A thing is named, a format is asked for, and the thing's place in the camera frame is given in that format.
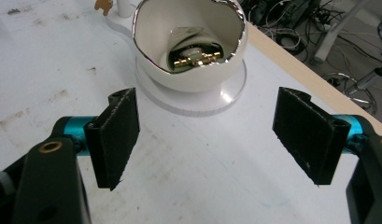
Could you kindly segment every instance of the white bowl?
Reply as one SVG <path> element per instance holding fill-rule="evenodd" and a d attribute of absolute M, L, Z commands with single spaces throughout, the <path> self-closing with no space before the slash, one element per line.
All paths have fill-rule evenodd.
<path fill-rule="evenodd" d="M 171 71 L 169 37 L 177 27 L 203 27 L 222 45 L 225 60 Z M 134 15 L 136 59 L 151 78 L 176 91 L 208 91 L 228 79 L 241 65 L 247 39 L 246 18 L 234 0 L 144 0 Z"/>

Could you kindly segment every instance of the transparent round plate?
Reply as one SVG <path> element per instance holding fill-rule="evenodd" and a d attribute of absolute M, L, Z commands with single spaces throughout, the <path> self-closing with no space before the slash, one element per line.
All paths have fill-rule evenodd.
<path fill-rule="evenodd" d="M 136 62 L 137 80 L 142 91 L 156 105 L 179 115 L 203 117 L 218 114 L 239 98 L 247 79 L 244 61 L 229 79 L 210 91 L 184 92 L 169 89 L 153 80 Z"/>

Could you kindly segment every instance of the dark floor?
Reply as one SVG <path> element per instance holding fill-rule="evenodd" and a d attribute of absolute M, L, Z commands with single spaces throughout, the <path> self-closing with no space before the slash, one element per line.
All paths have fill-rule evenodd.
<path fill-rule="evenodd" d="M 351 79 L 345 82 L 344 80 L 347 79 L 344 78 L 345 76 L 359 80 L 372 72 L 375 68 L 382 66 L 382 40 L 377 36 L 376 29 L 377 27 L 368 25 L 358 18 L 353 18 L 342 30 L 340 36 L 353 42 L 359 46 L 360 49 L 338 37 L 325 62 L 313 63 L 311 59 L 317 51 L 319 44 L 322 42 L 324 34 L 321 34 L 313 23 L 308 24 L 307 21 L 304 21 L 295 30 L 306 43 L 307 50 L 303 50 L 295 57 L 304 62 L 304 64 L 321 77 L 335 80 L 336 82 L 339 80 L 337 85 L 340 85 L 337 86 L 337 89 L 341 91 L 345 85 L 348 87 L 352 82 Z M 307 41 L 306 33 L 309 34 L 310 41 Z M 290 41 L 290 43 L 284 44 L 284 46 L 291 46 L 291 44 L 293 43 Z M 382 77 L 370 86 L 368 91 L 371 95 L 368 95 L 368 92 L 358 92 L 351 96 L 359 101 L 375 101 L 374 104 L 359 103 L 359 101 L 357 104 L 382 122 Z"/>

